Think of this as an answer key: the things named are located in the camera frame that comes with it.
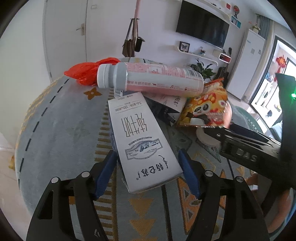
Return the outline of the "white blue milk carton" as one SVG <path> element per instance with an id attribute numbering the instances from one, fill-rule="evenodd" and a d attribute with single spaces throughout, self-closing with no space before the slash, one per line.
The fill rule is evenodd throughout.
<path id="1" fill-rule="evenodd" d="M 140 92 L 109 100 L 108 109 L 130 193 L 157 187 L 182 174 L 173 150 Z"/>

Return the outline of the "orange panda snack bag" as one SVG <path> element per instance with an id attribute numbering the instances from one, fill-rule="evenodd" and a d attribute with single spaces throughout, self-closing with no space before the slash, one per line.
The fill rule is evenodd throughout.
<path id="1" fill-rule="evenodd" d="M 218 78 L 205 84 L 200 96 L 190 98 L 179 116 L 177 126 L 229 128 L 232 109 L 223 80 Z"/>

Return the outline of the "patterned table cloth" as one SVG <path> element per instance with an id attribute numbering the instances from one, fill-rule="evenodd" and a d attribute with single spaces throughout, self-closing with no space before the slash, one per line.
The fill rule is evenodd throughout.
<path id="1" fill-rule="evenodd" d="M 31 104 L 18 138 L 15 159 L 20 190 L 32 215 L 53 177 L 74 179 L 102 162 L 110 150 L 117 153 L 108 101 L 123 96 L 114 94 L 114 88 L 85 86 L 63 76 Z M 205 128 L 168 126 L 155 119 L 177 160 L 179 151 L 185 149 L 193 161 L 220 178 L 245 179 L 244 171 L 248 168 L 222 156 L 221 143 L 207 135 Z M 248 129 L 243 118 L 232 124 Z M 76 240 L 85 240 L 73 196 L 69 204 Z M 200 205 L 183 170 L 180 176 L 162 185 L 130 193 L 119 156 L 104 194 L 94 201 L 107 240 L 187 240 Z M 226 197 L 221 196 L 211 240 L 219 240 L 225 205 Z"/>

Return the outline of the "red chinese knot ornament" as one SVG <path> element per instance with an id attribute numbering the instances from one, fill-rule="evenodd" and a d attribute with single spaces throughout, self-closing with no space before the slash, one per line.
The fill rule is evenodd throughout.
<path id="1" fill-rule="evenodd" d="M 278 70 L 276 73 L 281 73 L 281 69 L 284 69 L 287 66 L 287 61 L 286 61 L 284 55 L 277 57 L 276 63 L 278 64 Z"/>

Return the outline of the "green potted plant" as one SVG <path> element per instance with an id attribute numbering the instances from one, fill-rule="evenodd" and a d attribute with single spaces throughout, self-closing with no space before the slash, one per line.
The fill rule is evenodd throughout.
<path id="1" fill-rule="evenodd" d="M 213 77 L 216 75 L 215 72 L 213 72 L 213 69 L 211 68 L 212 64 L 205 65 L 202 61 L 199 59 L 196 59 L 195 64 L 187 64 L 185 67 L 189 67 L 192 70 L 199 72 L 203 79 L 205 81 L 211 81 L 213 80 Z"/>

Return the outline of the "dark printed carton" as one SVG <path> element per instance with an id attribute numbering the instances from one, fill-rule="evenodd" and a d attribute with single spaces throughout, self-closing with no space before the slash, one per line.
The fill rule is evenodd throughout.
<path id="1" fill-rule="evenodd" d="M 168 126 L 173 126 L 187 102 L 186 97 L 143 93 L 152 113 Z"/>

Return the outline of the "red plastic bag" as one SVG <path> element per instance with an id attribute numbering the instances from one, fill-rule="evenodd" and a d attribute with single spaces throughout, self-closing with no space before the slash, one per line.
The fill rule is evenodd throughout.
<path id="1" fill-rule="evenodd" d="M 81 85 L 93 86 L 97 84 L 97 71 L 100 65 L 116 65 L 119 62 L 117 58 L 108 57 L 97 62 L 79 63 L 66 70 L 64 75 L 75 79 Z"/>

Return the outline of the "pink white plastic bottle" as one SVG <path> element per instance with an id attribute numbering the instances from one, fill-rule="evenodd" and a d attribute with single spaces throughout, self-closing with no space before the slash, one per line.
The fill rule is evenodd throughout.
<path id="1" fill-rule="evenodd" d="M 202 75 L 194 70 L 162 64 L 129 62 L 100 65 L 97 84 L 99 88 L 179 97 L 199 96 L 204 89 Z"/>

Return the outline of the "black small hanging pouch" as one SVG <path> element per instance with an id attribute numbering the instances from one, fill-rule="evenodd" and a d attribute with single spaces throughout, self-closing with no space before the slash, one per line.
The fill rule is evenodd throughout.
<path id="1" fill-rule="evenodd" d="M 135 52 L 140 52 L 142 48 L 142 44 L 145 42 L 145 40 L 142 37 L 137 37 L 136 42 L 135 42 L 135 47 L 134 51 Z"/>

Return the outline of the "brown hanging bag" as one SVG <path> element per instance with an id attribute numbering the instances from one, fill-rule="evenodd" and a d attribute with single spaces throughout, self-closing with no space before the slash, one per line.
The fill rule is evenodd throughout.
<path id="1" fill-rule="evenodd" d="M 125 42 L 123 44 L 123 49 L 122 49 L 122 54 L 125 57 L 134 57 L 134 48 L 135 48 L 135 43 L 134 43 L 134 36 L 133 36 L 133 24 L 134 24 L 134 19 L 130 20 L 128 32 L 126 34 Z"/>

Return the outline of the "white door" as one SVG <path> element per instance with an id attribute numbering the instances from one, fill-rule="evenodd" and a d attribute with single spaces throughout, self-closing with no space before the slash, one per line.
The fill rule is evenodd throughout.
<path id="1" fill-rule="evenodd" d="M 88 1 L 45 1 L 43 40 L 51 80 L 70 67 L 87 61 L 86 16 Z"/>

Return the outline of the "pink coat rack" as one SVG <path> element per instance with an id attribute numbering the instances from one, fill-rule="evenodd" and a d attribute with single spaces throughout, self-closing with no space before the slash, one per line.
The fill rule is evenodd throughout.
<path id="1" fill-rule="evenodd" d="M 140 2 L 141 0 L 137 0 L 136 6 L 135 6 L 135 12 L 134 12 L 134 24 L 133 24 L 134 43 L 136 42 L 137 37 L 139 37 L 138 21 L 139 21 Z"/>

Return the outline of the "white lower wall shelf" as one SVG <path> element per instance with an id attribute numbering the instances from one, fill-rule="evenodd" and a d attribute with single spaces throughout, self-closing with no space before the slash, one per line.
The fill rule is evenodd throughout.
<path id="1" fill-rule="evenodd" d="M 203 47 L 201 47 L 197 50 L 191 50 L 191 45 L 190 45 L 189 52 L 186 53 L 186 52 L 181 52 L 179 50 L 179 43 L 175 46 L 175 49 L 177 52 L 184 53 L 184 54 L 187 54 L 190 56 L 194 56 L 194 57 L 197 57 L 198 59 L 203 59 L 203 60 L 209 61 L 209 62 L 213 63 L 214 65 L 216 65 L 217 67 L 219 66 L 219 63 L 217 62 L 217 60 L 208 56 L 206 53 L 202 53 L 202 51 L 204 50 Z"/>

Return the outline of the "butterfly picture frame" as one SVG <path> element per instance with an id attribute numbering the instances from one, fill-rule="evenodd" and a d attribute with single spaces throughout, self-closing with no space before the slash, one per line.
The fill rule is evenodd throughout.
<path id="1" fill-rule="evenodd" d="M 189 52 L 189 48 L 190 48 L 190 44 L 189 43 L 180 41 L 180 43 L 179 43 L 179 50 L 181 52 L 188 53 Z"/>

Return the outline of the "black wall television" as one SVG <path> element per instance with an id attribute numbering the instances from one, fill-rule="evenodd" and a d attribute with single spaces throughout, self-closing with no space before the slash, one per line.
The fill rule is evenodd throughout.
<path id="1" fill-rule="evenodd" d="M 223 49 L 229 24 L 209 11 L 182 1 L 176 32 Z"/>

